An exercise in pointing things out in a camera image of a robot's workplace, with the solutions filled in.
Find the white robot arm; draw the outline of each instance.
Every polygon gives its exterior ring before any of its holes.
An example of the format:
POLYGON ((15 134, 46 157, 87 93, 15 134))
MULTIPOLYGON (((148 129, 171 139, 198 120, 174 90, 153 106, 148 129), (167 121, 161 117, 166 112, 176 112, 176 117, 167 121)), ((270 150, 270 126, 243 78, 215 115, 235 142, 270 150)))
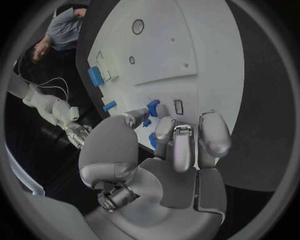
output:
POLYGON ((27 84, 24 78, 14 73, 8 91, 22 99, 25 105, 36 108, 40 116, 49 123, 60 126, 70 142, 76 148, 82 148, 92 128, 75 122, 79 118, 77 107, 71 107, 68 102, 56 96, 41 93, 36 86, 27 84))

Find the gray shirt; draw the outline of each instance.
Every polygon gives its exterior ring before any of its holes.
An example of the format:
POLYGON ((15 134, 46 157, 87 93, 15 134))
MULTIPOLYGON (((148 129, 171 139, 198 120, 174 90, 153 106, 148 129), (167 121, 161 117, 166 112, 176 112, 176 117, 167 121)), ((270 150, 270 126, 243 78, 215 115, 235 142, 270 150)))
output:
POLYGON ((82 23, 83 17, 75 17, 72 7, 53 18, 46 32, 51 38, 51 47, 57 51, 74 48, 82 23))

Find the blue plastic part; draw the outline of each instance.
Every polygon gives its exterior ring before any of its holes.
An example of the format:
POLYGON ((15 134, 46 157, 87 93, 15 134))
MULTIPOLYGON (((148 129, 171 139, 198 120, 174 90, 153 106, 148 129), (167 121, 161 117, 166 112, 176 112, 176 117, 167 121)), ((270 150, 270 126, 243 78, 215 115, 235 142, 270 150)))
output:
POLYGON ((98 87, 104 84, 104 79, 102 78, 98 67, 93 66, 89 70, 87 70, 87 72, 94 87, 98 87))
POLYGON ((142 126, 143 126, 144 128, 146 128, 146 127, 148 127, 150 124, 151 124, 151 120, 150 120, 150 119, 147 119, 146 121, 144 121, 144 122, 142 123, 142 126))
POLYGON ((156 143, 156 141, 155 141, 155 135, 154 135, 154 132, 150 134, 149 140, 150 140, 150 143, 151 143, 152 147, 156 148, 157 143, 156 143))
POLYGON ((107 112, 109 109, 117 106, 117 103, 115 101, 111 101, 110 103, 106 104, 105 106, 102 107, 104 112, 107 112))
POLYGON ((151 101, 150 103, 147 104, 147 108, 149 109, 150 115, 152 117, 157 117, 158 116, 158 114, 156 112, 156 107, 159 103, 160 103, 159 100, 153 100, 153 101, 151 101))

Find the person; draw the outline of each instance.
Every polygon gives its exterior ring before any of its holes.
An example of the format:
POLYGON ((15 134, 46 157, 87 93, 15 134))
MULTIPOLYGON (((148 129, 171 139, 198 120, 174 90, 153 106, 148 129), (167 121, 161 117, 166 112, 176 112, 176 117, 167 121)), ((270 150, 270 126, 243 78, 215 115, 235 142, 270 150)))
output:
POLYGON ((70 7, 53 17, 45 36, 32 48, 31 61, 37 63, 42 60, 50 48, 57 51, 76 48, 86 11, 86 8, 70 7))

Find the round hole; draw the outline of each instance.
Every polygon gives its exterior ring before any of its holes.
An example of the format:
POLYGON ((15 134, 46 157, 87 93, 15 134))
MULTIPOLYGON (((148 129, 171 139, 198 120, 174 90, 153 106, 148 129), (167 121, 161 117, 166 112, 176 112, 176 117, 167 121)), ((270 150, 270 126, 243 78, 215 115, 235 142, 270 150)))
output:
POLYGON ((141 19, 137 19, 132 24, 132 31, 135 35, 141 34, 144 30, 144 22, 141 19))
POLYGON ((136 60, 135 60, 135 58, 134 58, 133 56, 130 56, 130 57, 129 57, 129 62, 130 62, 131 64, 135 64, 135 63, 136 63, 136 60))

